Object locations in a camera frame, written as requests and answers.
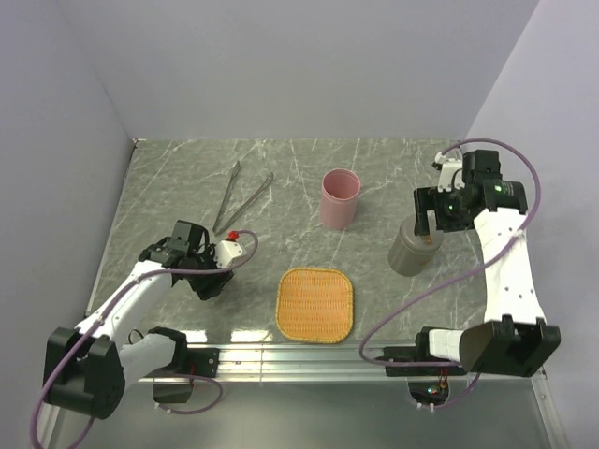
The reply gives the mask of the grey container lid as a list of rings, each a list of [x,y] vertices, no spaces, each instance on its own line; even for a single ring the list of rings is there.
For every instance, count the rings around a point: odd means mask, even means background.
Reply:
[[[402,221],[399,240],[408,250],[418,254],[435,254],[442,246],[444,234],[435,229],[436,222],[430,218],[430,234],[416,234],[416,216],[410,215]]]

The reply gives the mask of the grey cylindrical container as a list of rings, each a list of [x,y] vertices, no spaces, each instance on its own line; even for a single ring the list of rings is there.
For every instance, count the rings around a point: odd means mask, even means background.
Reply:
[[[398,234],[388,251],[387,262],[397,274],[414,277],[427,267],[439,250],[435,254],[413,253],[400,243]]]

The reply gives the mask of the metal food tongs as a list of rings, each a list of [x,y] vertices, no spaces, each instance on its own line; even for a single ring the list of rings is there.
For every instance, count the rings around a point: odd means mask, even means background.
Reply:
[[[274,173],[269,172],[260,186],[233,210],[231,207],[235,203],[233,200],[234,190],[240,174],[241,161],[238,160],[231,168],[226,190],[212,224],[212,233],[215,236],[225,233],[233,224],[235,224],[274,182]]]

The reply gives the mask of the pink cylindrical container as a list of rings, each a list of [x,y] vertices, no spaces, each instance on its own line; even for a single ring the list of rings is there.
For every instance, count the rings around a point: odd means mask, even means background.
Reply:
[[[329,171],[321,184],[320,218],[323,226],[343,230],[354,221],[361,183],[358,176],[346,169]]]

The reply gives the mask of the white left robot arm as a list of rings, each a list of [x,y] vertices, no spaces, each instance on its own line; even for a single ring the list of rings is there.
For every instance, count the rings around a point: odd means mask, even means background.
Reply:
[[[129,334],[179,281],[188,282],[202,300],[218,296],[245,255],[238,237],[232,232],[213,243],[205,227],[178,221],[170,235],[142,250],[104,304],[74,328],[59,327],[49,336],[43,401],[105,419],[125,390],[146,375],[188,373],[190,354],[181,331],[154,327],[136,343],[129,343]]]

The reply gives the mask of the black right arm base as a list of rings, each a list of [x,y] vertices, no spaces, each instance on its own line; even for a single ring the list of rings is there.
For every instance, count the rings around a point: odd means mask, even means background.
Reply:
[[[409,378],[408,392],[418,406],[446,404],[450,396],[449,378],[467,374],[463,368],[427,355],[415,346],[387,346],[375,359],[401,364],[400,367],[385,366],[386,376]]]

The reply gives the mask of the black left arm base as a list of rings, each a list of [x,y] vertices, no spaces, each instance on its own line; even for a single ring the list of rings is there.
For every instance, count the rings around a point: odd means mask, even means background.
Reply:
[[[157,408],[173,414],[203,413],[214,407],[224,394],[223,386],[216,380],[221,350],[216,347],[188,350],[183,363],[177,368],[151,370],[144,379],[152,379],[153,401]],[[215,398],[197,410],[183,411],[173,405],[186,404],[203,385],[212,385]]]

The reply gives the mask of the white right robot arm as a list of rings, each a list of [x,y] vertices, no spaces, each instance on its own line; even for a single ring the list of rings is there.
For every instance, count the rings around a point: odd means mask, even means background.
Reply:
[[[440,173],[437,184],[414,192],[414,231],[476,232],[486,311],[482,324],[465,330],[423,328],[414,364],[426,374],[450,361],[469,372],[531,377],[560,345],[561,331],[548,325],[533,285],[523,227],[531,217],[525,188],[503,178],[499,153],[492,150],[458,157],[437,153],[433,166]],[[434,225],[427,221],[430,212]]]

